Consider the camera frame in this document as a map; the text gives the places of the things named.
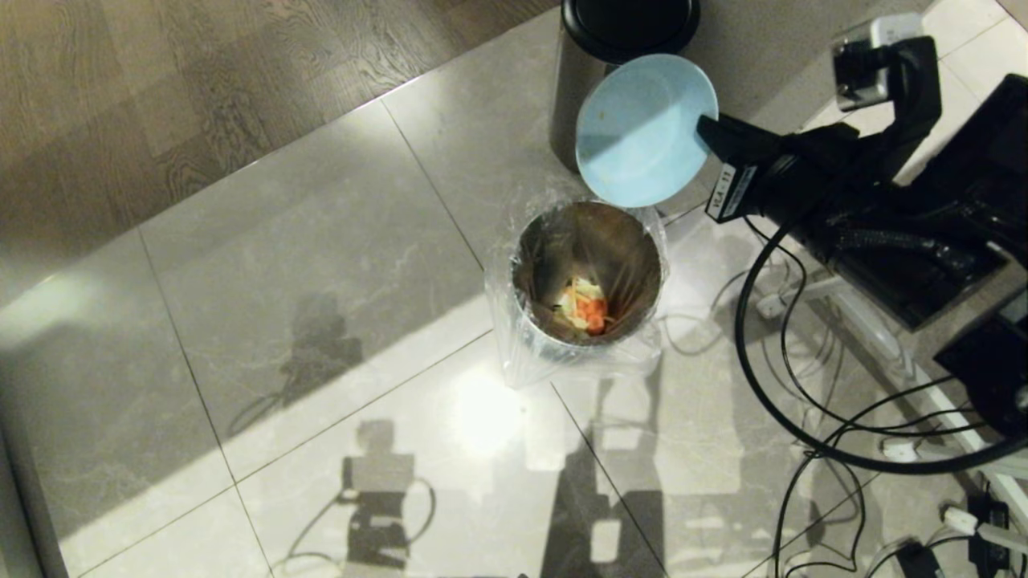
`trash can lid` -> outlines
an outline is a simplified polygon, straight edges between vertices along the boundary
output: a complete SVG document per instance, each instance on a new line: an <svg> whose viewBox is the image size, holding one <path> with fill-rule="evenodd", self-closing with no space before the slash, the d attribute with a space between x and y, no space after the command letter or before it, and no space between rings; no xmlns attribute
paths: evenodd
<svg viewBox="0 0 1028 578"><path fill-rule="evenodd" d="M563 0L573 39L593 57L624 64L653 53L677 53L696 34L699 0Z"/></svg>

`vegetable scraps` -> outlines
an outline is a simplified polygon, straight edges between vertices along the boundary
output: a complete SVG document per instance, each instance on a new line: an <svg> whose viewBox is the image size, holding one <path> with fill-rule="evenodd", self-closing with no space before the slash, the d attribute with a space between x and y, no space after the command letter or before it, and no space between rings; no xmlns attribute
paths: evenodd
<svg viewBox="0 0 1028 578"><path fill-rule="evenodd" d="M576 329L591 336L601 335L607 323L614 321L607 315L603 291L581 277L568 280L554 309Z"/></svg>

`stainless steel trash can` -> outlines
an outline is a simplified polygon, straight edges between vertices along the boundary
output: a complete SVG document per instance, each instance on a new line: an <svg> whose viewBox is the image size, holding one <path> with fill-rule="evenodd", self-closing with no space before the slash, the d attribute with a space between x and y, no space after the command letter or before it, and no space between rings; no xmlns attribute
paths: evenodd
<svg viewBox="0 0 1028 578"><path fill-rule="evenodd" d="M572 172L575 127L589 93L638 57L678 53L699 26L699 0L563 0L550 146Z"/></svg>

